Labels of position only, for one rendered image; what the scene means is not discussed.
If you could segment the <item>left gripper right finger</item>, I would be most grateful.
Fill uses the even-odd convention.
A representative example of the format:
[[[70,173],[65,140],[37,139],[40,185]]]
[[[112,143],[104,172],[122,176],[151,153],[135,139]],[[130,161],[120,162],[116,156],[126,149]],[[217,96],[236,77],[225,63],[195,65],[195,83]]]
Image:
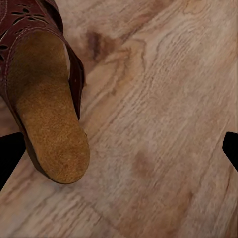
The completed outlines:
[[[238,133],[227,132],[222,149],[238,172]]]

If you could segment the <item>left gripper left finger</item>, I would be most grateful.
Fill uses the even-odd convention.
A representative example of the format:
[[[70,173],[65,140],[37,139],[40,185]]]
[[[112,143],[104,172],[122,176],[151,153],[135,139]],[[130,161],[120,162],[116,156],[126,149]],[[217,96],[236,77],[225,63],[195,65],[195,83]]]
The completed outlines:
[[[22,132],[0,137],[0,192],[25,151]]]

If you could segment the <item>sandal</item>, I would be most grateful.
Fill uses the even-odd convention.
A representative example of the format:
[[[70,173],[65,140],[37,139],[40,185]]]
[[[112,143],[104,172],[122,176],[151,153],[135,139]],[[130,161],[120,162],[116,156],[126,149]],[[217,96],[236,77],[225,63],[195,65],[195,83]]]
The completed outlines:
[[[0,0],[0,96],[33,165],[56,183],[77,182],[89,166],[79,122],[86,86],[85,65],[63,36],[55,0]]]

